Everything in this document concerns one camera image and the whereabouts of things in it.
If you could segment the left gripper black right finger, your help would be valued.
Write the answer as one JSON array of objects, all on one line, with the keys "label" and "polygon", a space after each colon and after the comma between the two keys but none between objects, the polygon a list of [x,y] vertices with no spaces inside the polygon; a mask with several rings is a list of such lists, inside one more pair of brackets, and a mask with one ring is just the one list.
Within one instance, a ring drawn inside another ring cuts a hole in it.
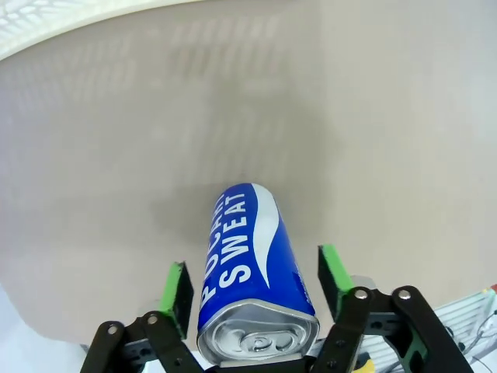
[{"label": "left gripper black right finger", "polygon": [[311,371],[351,372],[365,336],[381,336],[406,372],[472,370],[417,288],[356,286],[331,245],[318,248],[318,279],[334,324]]}]

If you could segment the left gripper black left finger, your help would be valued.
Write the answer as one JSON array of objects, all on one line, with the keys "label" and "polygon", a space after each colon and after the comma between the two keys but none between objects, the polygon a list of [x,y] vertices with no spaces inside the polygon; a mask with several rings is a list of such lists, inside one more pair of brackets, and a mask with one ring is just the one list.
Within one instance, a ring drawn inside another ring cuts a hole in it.
[{"label": "left gripper black left finger", "polygon": [[158,361],[167,372],[201,372],[202,367],[183,343],[189,327],[193,286],[184,262],[169,269],[157,310],[146,312],[125,326],[118,321],[100,324],[81,371],[142,372]]}]

